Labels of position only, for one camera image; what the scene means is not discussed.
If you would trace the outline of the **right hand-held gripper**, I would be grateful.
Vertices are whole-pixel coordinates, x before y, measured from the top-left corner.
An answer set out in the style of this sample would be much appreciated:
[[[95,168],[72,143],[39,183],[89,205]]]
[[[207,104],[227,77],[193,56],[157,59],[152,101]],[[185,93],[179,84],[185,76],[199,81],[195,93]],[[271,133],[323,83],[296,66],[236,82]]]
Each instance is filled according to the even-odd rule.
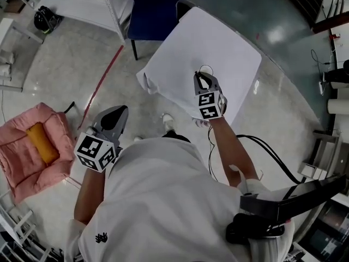
[[[199,73],[198,76],[196,76],[194,74],[195,99],[203,120],[221,118],[226,111],[227,99],[218,87],[218,80],[213,75]],[[203,90],[211,89],[214,90],[203,92]]]

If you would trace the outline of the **black body-worn device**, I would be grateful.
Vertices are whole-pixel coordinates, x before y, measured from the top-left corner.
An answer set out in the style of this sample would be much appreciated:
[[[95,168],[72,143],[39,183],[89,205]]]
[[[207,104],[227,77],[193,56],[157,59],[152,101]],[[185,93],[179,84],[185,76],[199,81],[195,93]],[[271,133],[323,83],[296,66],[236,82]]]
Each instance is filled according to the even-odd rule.
[[[286,222],[272,222],[257,215],[238,213],[226,227],[225,238],[231,244],[247,245],[249,239],[275,239],[285,232]]]

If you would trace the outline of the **red floor tape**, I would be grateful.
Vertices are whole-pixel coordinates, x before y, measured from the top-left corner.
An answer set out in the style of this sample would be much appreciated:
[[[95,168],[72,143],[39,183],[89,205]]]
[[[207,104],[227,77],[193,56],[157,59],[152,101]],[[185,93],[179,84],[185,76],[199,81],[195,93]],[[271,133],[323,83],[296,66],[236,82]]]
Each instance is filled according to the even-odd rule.
[[[84,112],[83,112],[83,116],[82,116],[81,122],[80,122],[79,126],[77,127],[77,130],[80,130],[80,129],[81,129],[81,127],[82,127],[82,125],[83,125],[83,123],[84,123],[84,121],[85,121],[85,119],[86,119],[86,117],[87,117],[87,115],[88,115],[89,109],[90,109],[90,107],[91,107],[91,105],[92,105],[92,103],[93,103],[93,101],[94,101],[94,98],[96,97],[96,95],[97,95],[99,89],[101,88],[101,85],[103,84],[103,82],[104,82],[104,80],[106,79],[106,77],[107,77],[107,75],[108,75],[110,69],[112,68],[113,64],[115,63],[116,59],[118,58],[118,56],[120,55],[120,53],[122,52],[123,49],[124,49],[124,45],[121,45],[121,46],[119,47],[119,49],[117,50],[117,52],[115,53],[115,55],[113,56],[113,58],[112,58],[112,60],[110,61],[110,63],[108,64],[108,66],[107,66],[107,68],[105,69],[103,75],[102,75],[101,78],[99,79],[99,81],[98,81],[98,83],[97,83],[97,85],[96,85],[96,87],[95,87],[95,90],[94,90],[94,92],[92,93],[92,95],[91,95],[91,97],[90,97],[90,99],[89,99],[89,101],[88,101],[88,103],[87,103],[87,105],[86,105],[86,107],[85,107],[85,110],[84,110]]]

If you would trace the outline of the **table with white tablecloth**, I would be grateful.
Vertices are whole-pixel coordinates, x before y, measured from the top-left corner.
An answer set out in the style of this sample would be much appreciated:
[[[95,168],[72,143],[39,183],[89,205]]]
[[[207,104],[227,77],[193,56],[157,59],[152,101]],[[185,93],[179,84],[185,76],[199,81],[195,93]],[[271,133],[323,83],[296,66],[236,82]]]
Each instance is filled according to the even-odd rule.
[[[261,64],[261,55],[240,35],[204,10],[193,7],[163,41],[136,77],[144,90],[158,93],[201,119],[194,73],[213,69],[227,99],[224,116],[235,119]]]

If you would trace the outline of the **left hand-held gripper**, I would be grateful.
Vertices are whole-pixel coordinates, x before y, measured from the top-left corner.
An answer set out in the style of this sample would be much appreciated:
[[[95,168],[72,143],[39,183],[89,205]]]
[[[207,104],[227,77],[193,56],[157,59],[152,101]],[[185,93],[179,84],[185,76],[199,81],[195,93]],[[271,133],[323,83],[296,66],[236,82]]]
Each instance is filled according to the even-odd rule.
[[[83,166],[103,172],[116,161],[122,150],[119,137],[124,132],[128,114],[126,105],[108,108],[95,117],[93,127],[80,134],[74,154]]]

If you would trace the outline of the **person's white shirt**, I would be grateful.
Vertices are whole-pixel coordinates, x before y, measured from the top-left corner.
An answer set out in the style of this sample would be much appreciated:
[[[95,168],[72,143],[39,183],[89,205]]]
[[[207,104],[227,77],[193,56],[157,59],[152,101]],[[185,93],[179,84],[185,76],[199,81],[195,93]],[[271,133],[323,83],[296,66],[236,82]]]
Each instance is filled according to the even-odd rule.
[[[294,224],[276,239],[234,245],[226,227],[245,193],[265,192],[259,180],[236,187],[215,181],[197,148],[151,138],[126,148],[107,174],[104,200],[88,224],[73,219],[64,262],[283,262]]]

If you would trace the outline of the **person's black trouser leg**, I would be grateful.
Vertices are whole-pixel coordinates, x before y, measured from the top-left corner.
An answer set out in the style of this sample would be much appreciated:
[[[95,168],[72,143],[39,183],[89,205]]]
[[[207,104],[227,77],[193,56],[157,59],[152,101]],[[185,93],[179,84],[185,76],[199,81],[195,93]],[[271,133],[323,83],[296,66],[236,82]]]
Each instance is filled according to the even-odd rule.
[[[187,139],[182,135],[177,134],[174,130],[169,130],[165,135],[163,135],[163,138],[178,139],[178,140],[190,143],[189,139]]]

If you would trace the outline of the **grey compartment organizer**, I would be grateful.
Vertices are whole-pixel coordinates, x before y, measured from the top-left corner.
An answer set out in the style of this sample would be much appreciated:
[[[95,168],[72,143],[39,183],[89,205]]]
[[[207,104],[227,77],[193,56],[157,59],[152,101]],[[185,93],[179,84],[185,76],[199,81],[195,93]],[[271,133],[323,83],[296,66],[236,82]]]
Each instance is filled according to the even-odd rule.
[[[314,131],[315,145],[309,159],[301,163],[298,173],[312,180],[324,180],[334,174],[342,137]]]

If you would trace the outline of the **blue chair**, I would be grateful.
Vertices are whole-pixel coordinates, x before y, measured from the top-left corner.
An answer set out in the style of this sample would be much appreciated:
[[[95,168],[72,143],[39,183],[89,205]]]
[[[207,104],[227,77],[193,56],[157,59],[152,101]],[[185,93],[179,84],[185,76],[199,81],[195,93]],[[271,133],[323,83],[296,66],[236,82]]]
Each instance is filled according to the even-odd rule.
[[[133,0],[127,37],[138,60],[137,40],[164,41],[176,27],[180,0]]]

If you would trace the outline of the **person's right forearm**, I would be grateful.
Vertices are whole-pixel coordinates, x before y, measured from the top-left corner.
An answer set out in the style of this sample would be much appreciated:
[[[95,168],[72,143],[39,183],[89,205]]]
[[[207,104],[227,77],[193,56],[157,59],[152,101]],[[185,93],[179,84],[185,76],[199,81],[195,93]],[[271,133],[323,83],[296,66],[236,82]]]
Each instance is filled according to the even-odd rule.
[[[230,166],[237,167],[246,179],[258,179],[253,162],[247,151],[236,137],[234,131],[224,117],[210,120],[220,159],[228,183],[237,187],[241,182],[239,172],[233,171]]]

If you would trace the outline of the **orange cushion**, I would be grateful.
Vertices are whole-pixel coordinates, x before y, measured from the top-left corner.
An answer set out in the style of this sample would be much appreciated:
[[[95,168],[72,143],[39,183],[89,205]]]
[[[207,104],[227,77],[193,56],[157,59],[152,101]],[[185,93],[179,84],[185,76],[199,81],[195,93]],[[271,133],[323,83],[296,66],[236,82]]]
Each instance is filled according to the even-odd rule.
[[[59,153],[48,138],[42,123],[36,123],[27,129],[26,134],[46,165],[51,165],[59,158]]]

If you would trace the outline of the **person's left forearm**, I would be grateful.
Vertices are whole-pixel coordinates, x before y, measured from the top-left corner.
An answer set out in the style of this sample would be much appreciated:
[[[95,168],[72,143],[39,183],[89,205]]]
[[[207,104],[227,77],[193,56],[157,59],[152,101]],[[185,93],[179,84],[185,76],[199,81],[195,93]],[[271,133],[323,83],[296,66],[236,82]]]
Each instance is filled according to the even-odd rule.
[[[104,201],[105,173],[87,169],[74,208],[74,219],[87,225]]]

